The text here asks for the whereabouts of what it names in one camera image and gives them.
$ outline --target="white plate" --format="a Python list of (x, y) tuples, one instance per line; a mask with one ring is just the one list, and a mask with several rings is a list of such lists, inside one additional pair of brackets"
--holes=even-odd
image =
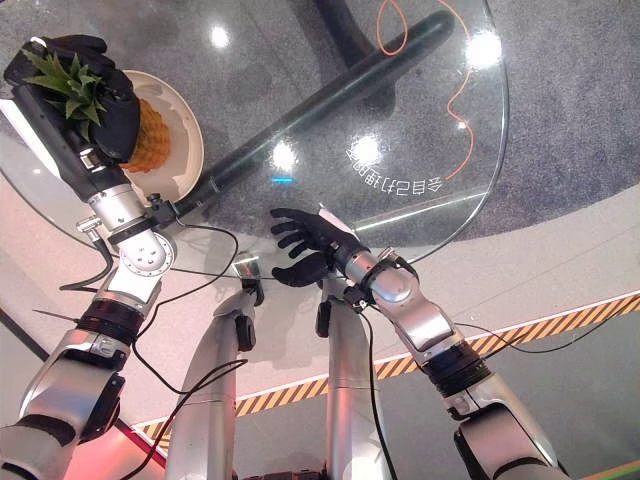
[(148, 173), (124, 172), (145, 205), (152, 193), (176, 202), (193, 189), (202, 172), (204, 144), (198, 121), (187, 102), (167, 83), (144, 72), (124, 70), (124, 73), (138, 98), (145, 99), (162, 115), (171, 142), (169, 158), (160, 168)]

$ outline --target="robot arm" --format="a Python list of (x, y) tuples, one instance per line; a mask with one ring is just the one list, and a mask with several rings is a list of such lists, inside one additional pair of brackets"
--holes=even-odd
[[(311, 283), (322, 269), (337, 268), (355, 286), (345, 292), (354, 306), (375, 303), (394, 325), (420, 369), (443, 397), (447, 411), (460, 426), (454, 436), (471, 478), (507, 480), (567, 478), (558, 470), (551, 443), (518, 397), (500, 376), (492, 373), (465, 341), (453, 322), (420, 291), (413, 268), (393, 250), (378, 257), (343, 226), (318, 215), (290, 209), (272, 212), (291, 221), (272, 228), (275, 234), (293, 231), (280, 240), (281, 248), (301, 241), (290, 252), (317, 250), (274, 277), (289, 285)], [(302, 273), (312, 263), (314, 273)]]
[(442, 310), (424, 297), (415, 274), (399, 261), (389, 249), (380, 257), (363, 250), (352, 256), (344, 273), (393, 323), (442, 395), (447, 411), (462, 422), (454, 438), (472, 478), (508, 478), (516, 467), (519, 476), (514, 478), (528, 478), (528, 469), (534, 472), (531, 478), (566, 478), (557, 470), (553, 476), (536, 477), (542, 467), (558, 468), (551, 443), (518, 397), (489, 370)]
[(22, 53), (5, 71), (14, 87), (13, 98), (0, 101), (3, 112), (45, 166), (92, 208), (95, 215), (79, 222), (82, 231), (100, 242), (96, 228), (104, 225), (120, 254), (118, 268), (27, 388), (20, 420), (0, 429), (0, 477), (53, 480), (64, 476), (75, 446), (102, 435), (117, 418), (124, 385), (119, 372), (175, 252), (152, 230), (154, 220), (118, 167), (133, 151), (139, 110), (130, 82), (102, 55), (104, 42), (32, 39), (24, 48), (40, 55), (46, 48), (63, 58), (80, 52), (81, 61), (103, 75), (115, 115), (94, 129), (94, 143), (85, 143), (47, 104), (46, 93), (23, 81), (34, 72)]

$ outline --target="black glove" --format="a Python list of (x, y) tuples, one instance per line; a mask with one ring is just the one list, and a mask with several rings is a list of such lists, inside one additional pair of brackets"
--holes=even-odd
[(290, 208), (276, 208), (271, 210), (271, 216), (291, 219), (271, 227), (274, 235), (291, 232), (278, 242), (278, 247), (284, 249), (299, 242), (289, 252), (290, 258), (297, 258), (305, 250), (316, 250), (289, 268), (276, 267), (271, 270), (273, 277), (285, 285), (311, 285), (325, 278), (334, 268), (344, 273), (344, 267), (353, 254), (369, 250), (355, 236), (340, 230), (320, 215)]
[[(140, 105), (133, 93), (131, 81), (116, 69), (113, 60), (103, 55), (107, 51), (107, 44), (101, 38), (88, 35), (43, 37), (42, 40), (47, 45), (46, 49), (36, 42), (29, 42), (23, 48), (41, 57), (47, 53), (55, 53), (63, 63), (71, 63), (77, 54), (82, 65), (87, 65), (89, 71), (102, 78), (96, 96), (106, 112), (101, 114), (101, 125), (91, 124), (90, 137), (99, 148), (99, 156), (105, 163), (127, 162), (133, 154), (138, 137)], [(5, 70), (4, 77), (11, 85), (18, 87), (25, 84), (25, 78), (38, 73), (22, 52), (19, 52)], [(46, 103), (51, 92), (44, 88), (38, 90), (41, 92), (41, 102)], [(53, 109), (48, 109), (47, 112), (54, 115)], [(60, 129), (59, 126), (64, 125), (64, 128), (72, 130), (72, 122), (65, 121), (62, 114), (60, 117), (62, 118), (52, 121), (53, 126)], [(70, 143), (72, 148), (77, 148), (72, 139)]]

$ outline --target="black rod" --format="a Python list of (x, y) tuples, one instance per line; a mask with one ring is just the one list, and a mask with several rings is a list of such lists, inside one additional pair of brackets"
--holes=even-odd
[[(397, 55), (387, 56), (380, 50), (369, 54), (244, 145), (204, 170), (194, 189), (176, 203), (178, 215), (183, 216), (208, 203), (223, 189), (261, 166), (281, 138), (296, 135), (345, 104), (367, 97), (382, 85), (396, 81), (444, 43), (453, 27), (454, 18), (449, 12), (435, 12), (409, 29), (407, 43)], [(396, 50), (403, 38), (404, 34), (399, 35), (385, 48)]]

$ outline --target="pineapple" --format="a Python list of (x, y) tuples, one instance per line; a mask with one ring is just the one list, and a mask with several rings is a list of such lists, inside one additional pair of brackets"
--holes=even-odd
[[(65, 101), (47, 100), (60, 110), (67, 119), (78, 122), (82, 137), (90, 142), (89, 125), (100, 125), (99, 112), (105, 108), (97, 99), (97, 88), (102, 79), (89, 72), (87, 65), (81, 66), (78, 55), (74, 55), (69, 68), (62, 65), (54, 53), (46, 58), (23, 50), (22, 53), (41, 72), (41, 75), (27, 78), (25, 81), (52, 90)], [(129, 163), (121, 167), (129, 172), (147, 173), (156, 169), (169, 158), (169, 128), (162, 116), (151, 108), (149, 102), (140, 99), (140, 128), (136, 146)]]
[(122, 164), (121, 167), (131, 173), (147, 173), (164, 165), (169, 158), (170, 149), (169, 127), (149, 102), (141, 98), (140, 130), (136, 148), (129, 163)]

